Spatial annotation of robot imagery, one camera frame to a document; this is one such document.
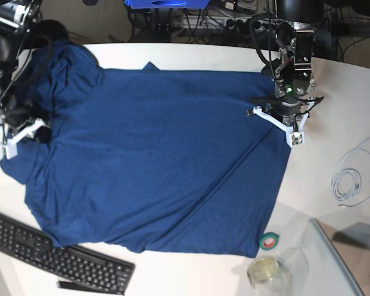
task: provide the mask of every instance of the white cable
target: white cable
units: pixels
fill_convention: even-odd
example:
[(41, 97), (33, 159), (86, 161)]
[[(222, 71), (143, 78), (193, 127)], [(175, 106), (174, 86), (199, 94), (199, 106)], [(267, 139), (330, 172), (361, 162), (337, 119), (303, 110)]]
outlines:
[[(370, 141), (370, 137), (363, 140), (354, 149), (344, 154), (343, 157), (337, 162), (337, 164), (335, 165), (333, 169), (333, 174), (331, 178), (331, 194), (339, 202), (347, 202), (350, 199), (356, 197), (357, 195), (361, 194), (364, 190), (366, 190), (370, 184), (370, 178), (369, 178), (366, 184), (362, 186), (362, 177), (361, 177), (360, 172), (354, 168), (344, 168), (345, 165), (350, 161), (350, 159), (356, 153), (365, 153), (370, 158), (370, 152), (361, 148), (361, 146), (368, 141)], [(341, 184), (342, 180), (345, 177), (347, 177), (347, 179), (350, 180), (350, 183), (351, 183), (350, 188), (348, 190), (344, 190)], [(368, 199), (370, 199), (370, 195), (367, 196), (362, 201), (354, 203), (353, 205), (344, 205), (343, 203), (340, 203), (339, 206), (343, 208), (352, 208), (352, 207), (362, 204)]]

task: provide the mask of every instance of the white table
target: white table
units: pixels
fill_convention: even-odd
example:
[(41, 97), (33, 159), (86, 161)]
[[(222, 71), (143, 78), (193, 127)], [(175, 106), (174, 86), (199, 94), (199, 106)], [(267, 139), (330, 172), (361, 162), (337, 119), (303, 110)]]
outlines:
[[(162, 70), (259, 72), (263, 66), (252, 49), (187, 44), (97, 44), (87, 48), (103, 68), (141, 69), (153, 62)], [(306, 145), (294, 147), (266, 231), (281, 235), (269, 255), (298, 246), (306, 222), (318, 218), (337, 229), (356, 222), (370, 224), (370, 201), (342, 209), (330, 196), (334, 164), (370, 136), (370, 70), (314, 60), (319, 94), (326, 99), (307, 121)], [(38, 226), (23, 203), (25, 188), (0, 169), (0, 212)], [(144, 252), (119, 246), (85, 244), (134, 262), (136, 272), (126, 296), (254, 295), (246, 270), (250, 259), (228, 255)], [(0, 253), (0, 267), (13, 295), (79, 295), (56, 289), (56, 277)]]

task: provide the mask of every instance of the blue object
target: blue object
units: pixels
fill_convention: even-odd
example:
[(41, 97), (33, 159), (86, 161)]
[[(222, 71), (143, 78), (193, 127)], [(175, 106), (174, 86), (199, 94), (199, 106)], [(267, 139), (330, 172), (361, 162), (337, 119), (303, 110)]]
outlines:
[[(46, 55), (33, 53), (23, 79)], [(273, 89), (259, 73), (104, 70), (59, 41), (39, 81), (16, 92), (49, 112), (52, 139), (20, 143), (1, 167), (26, 184), (56, 246), (254, 257), (290, 149), (245, 111)]]
[(138, 8), (198, 8), (204, 9), (209, 0), (125, 0), (127, 6)]

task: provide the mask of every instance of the clear plastic container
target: clear plastic container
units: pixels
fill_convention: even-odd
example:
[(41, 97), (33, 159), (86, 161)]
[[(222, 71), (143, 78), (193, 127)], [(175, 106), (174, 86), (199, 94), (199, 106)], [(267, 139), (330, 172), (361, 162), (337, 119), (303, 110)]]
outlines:
[(284, 296), (284, 279), (275, 257), (255, 259), (248, 269), (249, 281), (258, 296)]

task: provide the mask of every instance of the black keyboard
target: black keyboard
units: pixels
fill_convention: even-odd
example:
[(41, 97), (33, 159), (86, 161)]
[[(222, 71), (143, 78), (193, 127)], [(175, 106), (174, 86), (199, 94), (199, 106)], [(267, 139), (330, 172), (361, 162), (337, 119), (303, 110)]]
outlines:
[(135, 265), (77, 245), (56, 248), (43, 232), (0, 214), (0, 251), (96, 292), (123, 295)]

